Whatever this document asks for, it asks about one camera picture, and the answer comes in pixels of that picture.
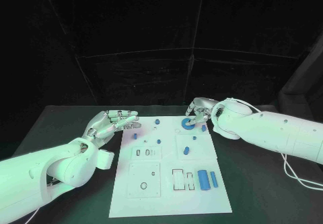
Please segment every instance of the blue cylinder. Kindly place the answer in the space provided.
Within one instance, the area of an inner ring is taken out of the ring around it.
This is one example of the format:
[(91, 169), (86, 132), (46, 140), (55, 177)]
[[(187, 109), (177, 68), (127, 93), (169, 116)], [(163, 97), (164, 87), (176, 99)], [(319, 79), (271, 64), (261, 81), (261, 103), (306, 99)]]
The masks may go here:
[(190, 150), (190, 148), (186, 146), (186, 147), (184, 147), (184, 151), (183, 151), (183, 154), (184, 154), (184, 155), (189, 154), (189, 150)]
[(197, 171), (197, 176), (199, 176), (199, 182), (200, 182), (200, 190), (209, 190), (210, 183), (209, 183), (207, 172), (205, 169)]
[(218, 187), (218, 182), (216, 182), (213, 171), (210, 172), (210, 177), (212, 177), (213, 187), (216, 188)]

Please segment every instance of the white board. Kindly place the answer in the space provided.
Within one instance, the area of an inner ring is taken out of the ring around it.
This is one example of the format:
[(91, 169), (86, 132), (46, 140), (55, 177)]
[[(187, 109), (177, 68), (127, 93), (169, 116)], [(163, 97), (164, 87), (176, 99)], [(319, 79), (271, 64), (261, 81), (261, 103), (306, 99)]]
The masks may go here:
[[(202, 132), (206, 124), (184, 130), (184, 118), (140, 117), (141, 128), (122, 132), (109, 217), (232, 212), (207, 128)], [(207, 171), (210, 190), (200, 190), (202, 169)]]

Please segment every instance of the white robotic arm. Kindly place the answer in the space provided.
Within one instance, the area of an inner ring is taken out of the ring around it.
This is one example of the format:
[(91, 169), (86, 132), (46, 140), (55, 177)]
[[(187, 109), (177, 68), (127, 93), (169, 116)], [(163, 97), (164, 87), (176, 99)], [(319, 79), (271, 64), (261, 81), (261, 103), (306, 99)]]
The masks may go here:
[(233, 98), (220, 102), (194, 98), (186, 115), (192, 110), (196, 117), (186, 125), (203, 123), (210, 118), (213, 131), (225, 138), (233, 140), (242, 138), (271, 151), (323, 164), (323, 124), (284, 114), (261, 112)]
[[(60, 194), (82, 186), (95, 168), (109, 169), (114, 153), (98, 150), (114, 132), (141, 127), (137, 112), (104, 111), (88, 123), (82, 138), (0, 162), (0, 224), (7, 224)], [(46, 182), (46, 174), (59, 182)]]

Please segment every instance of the table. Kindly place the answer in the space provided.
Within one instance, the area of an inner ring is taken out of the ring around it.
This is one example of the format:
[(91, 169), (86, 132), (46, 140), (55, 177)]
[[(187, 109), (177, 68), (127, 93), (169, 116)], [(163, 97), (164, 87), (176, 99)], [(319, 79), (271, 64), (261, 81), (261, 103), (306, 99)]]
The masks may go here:
[[(46, 106), (13, 156), (66, 144), (81, 137), (99, 111), (134, 110), (138, 116), (176, 116), (183, 115), (186, 109), (187, 106), (158, 105)], [(323, 192), (307, 189), (287, 177), (281, 155), (241, 139), (226, 139), (212, 131), (232, 213), (108, 218), (121, 135), (122, 132), (117, 132), (102, 147), (115, 153), (111, 169), (96, 169), (88, 183), (45, 205), (29, 224), (316, 224), (323, 221)], [(288, 162), (300, 178), (323, 182), (323, 172), (314, 162), (293, 156)], [(29, 217), (13, 223), (24, 223)]]

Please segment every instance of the circular hole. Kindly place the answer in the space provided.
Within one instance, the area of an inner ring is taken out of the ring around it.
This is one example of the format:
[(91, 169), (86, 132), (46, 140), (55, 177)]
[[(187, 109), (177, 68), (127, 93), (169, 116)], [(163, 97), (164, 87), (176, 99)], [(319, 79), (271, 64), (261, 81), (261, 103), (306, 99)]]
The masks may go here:
[(141, 185), (140, 185), (141, 189), (144, 190), (147, 188), (147, 183), (143, 182)]

